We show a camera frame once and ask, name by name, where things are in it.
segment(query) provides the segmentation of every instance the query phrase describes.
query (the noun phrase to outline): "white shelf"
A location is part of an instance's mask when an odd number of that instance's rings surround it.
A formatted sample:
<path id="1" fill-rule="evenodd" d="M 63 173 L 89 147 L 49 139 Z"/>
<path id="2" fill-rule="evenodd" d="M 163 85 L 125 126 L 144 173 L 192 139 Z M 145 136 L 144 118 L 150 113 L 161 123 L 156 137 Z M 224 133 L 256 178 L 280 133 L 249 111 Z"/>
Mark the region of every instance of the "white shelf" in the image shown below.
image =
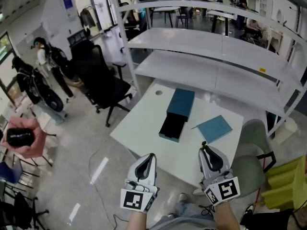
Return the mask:
<path id="1" fill-rule="evenodd" d="M 266 18 L 259 15 L 251 10 L 245 10 L 237 6 L 229 6 L 219 2 L 208 2 L 201 0 L 161 0 L 161 1 L 150 1 L 150 2 L 141 2 L 129 4 L 126 6 L 118 7 L 117 11 L 123 12 L 128 10 L 139 10 L 142 8 L 154 8 L 154 7 L 195 7 L 195 8 L 207 8 L 210 10 L 224 11 L 232 14 L 241 15 L 253 20 L 263 23 L 264 25 L 269 25 L 274 29 L 288 35 L 290 38 L 294 39 L 300 43 L 305 50 L 307 51 L 307 42 L 299 37 L 295 32 L 292 32 L 290 29 L 286 28 L 277 21 L 272 20 L 271 18 Z"/>
<path id="2" fill-rule="evenodd" d="M 222 35 L 197 30 L 154 27 L 128 42 L 130 48 L 153 48 L 221 58 Z"/>
<path id="3" fill-rule="evenodd" d="M 155 50 L 134 72 L 222 94 L 284 116 L 274 82 L 214 60 L 177 52 Z"/>
<path id="4" fill-rule="evenodd" d="M 303 89 L 291 65 L 281 56 L 251 43 L 220 34 L 155 27 L 131 39 L 128 46 L 191 53 L 236 63 L 256 71 L 263 68 L 266 69 L 265 74 L 291 84 L 294 89 Z"/>

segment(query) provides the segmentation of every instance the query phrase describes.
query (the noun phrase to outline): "black office chair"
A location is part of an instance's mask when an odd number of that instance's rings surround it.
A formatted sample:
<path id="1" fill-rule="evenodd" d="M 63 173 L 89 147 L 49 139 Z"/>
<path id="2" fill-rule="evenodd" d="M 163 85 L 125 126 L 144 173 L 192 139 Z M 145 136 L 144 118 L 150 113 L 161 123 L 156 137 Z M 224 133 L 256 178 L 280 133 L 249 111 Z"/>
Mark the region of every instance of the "black office chair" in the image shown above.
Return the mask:
<path id="1" fill-rule="evenodd" d="M 31 221 L 33 219 L 34 229 L 39 229 L 36 225 L 38 223 L 43 230 L 46 230 L 38 217 L 49 213 L 49 211 L 36 212 L 35 200 L 37 200 L 37 197 L 33 200 L 32 208 L 29 207 L 21 193 L 17 193 L 14 199 L 14 205 L 0 202 L 0 227 L 14 226 L 21 229 L 28 229 L 32 228 Z"/>
<path id="2" fill-rule="evenodd" d="M 191 18 L 192 11 L 193 11 L 192 7 L 187 7 L 183 14 L 177 15 L 177 17 L 176 17 L 176 28 L 178 28 L 179 20 L 181 20 L 181 22 L 182 22 L 182 19 L 185 20 L 185 27 L 187 29 L 189 28 L 189 19 Z"/>
<path id="3" fill-rule="evenodd" d="M 121 68 L 125 63 L 113 63 L 118 68 L 120 79 L 113 76 L 104 60 L 101 47 L 94 45 L 91 41 L 86 40 L 78 43 L 71 48 L 72 67 L 78 77 L 82 80 L 88 89 L 87 96 L 93 105 L 96 105 L 96 112 L 100 109 L 110 107 L 106 126 L 110 127 L 109 119 L 115 106 L 129 112 L 130 110 L 119 104 L 120 101 L 132 94 L 126 94 L 130 89 L 130 84 L 125 82 L 122 77 Z"/>
<path id="4" fill-rule="evenodd" d="M 121 6 L 129 5 L 127 2 L 122 2 L 119 4 Z M 122 18 L 124 18 L 126 11 L 122 12 Z M 139 13 L 140 20 L 137 21 L 134 17 L 133 10 L 129 11 L 129 14 L 127 16 L 128 23 L 124 23 L 125 31 L 126 31 L 126 37 L 129 40 L 135 38 L 137 35 L 141 34 L 147 29 L 147 22 L 146 18 L 142 18 L 141 14 Z"/>

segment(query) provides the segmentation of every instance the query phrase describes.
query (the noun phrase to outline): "blue book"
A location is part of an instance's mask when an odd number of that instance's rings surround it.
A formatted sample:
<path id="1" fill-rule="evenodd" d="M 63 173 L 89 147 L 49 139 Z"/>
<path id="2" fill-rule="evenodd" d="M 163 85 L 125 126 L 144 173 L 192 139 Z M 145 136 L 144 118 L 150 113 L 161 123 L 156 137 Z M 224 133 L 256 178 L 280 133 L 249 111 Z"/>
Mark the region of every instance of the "blue book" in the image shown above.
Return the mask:
<path id="1" fill-rule="evenodd" d="M 214 142 L 232 131 L 232 128 L 222 117 L 222 115 L 197 125 L 197 128 L 203 138 L 206 140 L 207 144 Z"/>

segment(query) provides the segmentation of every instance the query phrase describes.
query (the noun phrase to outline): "gray floor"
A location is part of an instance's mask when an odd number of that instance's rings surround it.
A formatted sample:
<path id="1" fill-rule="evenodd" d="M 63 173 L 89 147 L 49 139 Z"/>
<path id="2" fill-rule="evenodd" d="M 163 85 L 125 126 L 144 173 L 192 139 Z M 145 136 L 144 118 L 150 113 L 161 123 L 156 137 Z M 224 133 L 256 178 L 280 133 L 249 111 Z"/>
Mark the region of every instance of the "gray floor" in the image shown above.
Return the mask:
<path id="1" fill-rule="evenodd" d="M 119 53 L 122 41 L 115 30 L 113 35 L 110 33 L 110 37 L 100 37 L 95 43 L 101 45 L 106 61 L 125 60 Z M 138 55 L 143 54 L 143 50 L 134 51 L 133 54 L 134 58 L 138 58 Z M 128 68 L 124 70 L 124 79 L 131 81 Z M 139 82 L 142 92 L 145 92 L 152 79 L 143 77 Z M 128 107 L 132 108 L 136 102 L 137 98 L 134 98 Z M 40 170 L 36 169 L 36 173 L 40 173 L 41 177 L 33 182 L 36 187 L 31 194 L 36 194 L 39 198 L 39 210 L 49 209 L 50 214 L 43 216 L 43 219 L 51 230 L 112 230 L 115 226 L 113 214 L 126 220 L 130 216 L 129 211 L 120 209 L 119 200 L 128 168 L 135 158 L 109 135 L 127 113 L 115 109 L 111 117 L 111 127 L 107 128 L 105 121 L 108 110 L 97 114 L 86 97 L 78 91 L 76 98 L 65 108 L 70 120 L 57 127 L 51 120 L 46 127 L 48 133 L 58 135 L 59 145 L 49 145 L 46 152 L 47 157 L 54 162 L 53 167 L 46 165 Z M 280 146 L 274 147 L 277 164 L 306 154 L 307 151 L 307 117 L 296 111 L 291 117 L 297 122 L 299 129 Z M 92 184 L 91 178 L 99 166 L 103 166 L 103 170 Z M 162 215 L 173 212 L 181 192 L 189 194 L 192 202 L 208 205 L 206 197 L 190 195 L 193 186 L 160 169 L 157 171 L 156 185 L 160 187 L 160 192 L 148 213 L 148 227 Z M 256 194 L 255 192 L 231 201 L 238 219 L 245 207 L 255 201 Z M 266 211 L 266 208 L 259 207 L 257 211 Z M 118 220 L 117 229 L 125 229 L 125 226 L 126 222 Z"/>

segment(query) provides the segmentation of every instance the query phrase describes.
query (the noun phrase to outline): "chair armrest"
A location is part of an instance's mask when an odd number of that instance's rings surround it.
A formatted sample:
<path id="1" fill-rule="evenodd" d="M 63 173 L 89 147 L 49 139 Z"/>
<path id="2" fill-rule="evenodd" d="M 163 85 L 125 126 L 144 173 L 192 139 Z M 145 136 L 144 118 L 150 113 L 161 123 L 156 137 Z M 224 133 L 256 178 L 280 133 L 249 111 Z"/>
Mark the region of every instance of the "chair armrest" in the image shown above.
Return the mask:
<path id="1" fill-rule="evenodd" d="M 276 163 L 276 158 L 275 158 L 275 154 L 273 151 L 267 153 L 267 154 L 262 154 L 262 155 L 259 155 L 257 156 L 257 159 L 264 159 L 264 158 L 267 158 L 267 157 L 271 157 L 272 158 L 272 162 L 263 169 L 263 172 L 266 173 L 270 168 L 273 167 L 273 165 Z"/>
<path id="2" fill-rule="evenodd" d="M 122 61 L 115 61 L 115 62 L 112 62 L 112 64 L 117 67 L 119 78 L 123 80 L 123 74 L 121 72 L 121 69 L 126 66 L 126 63 Z"/>

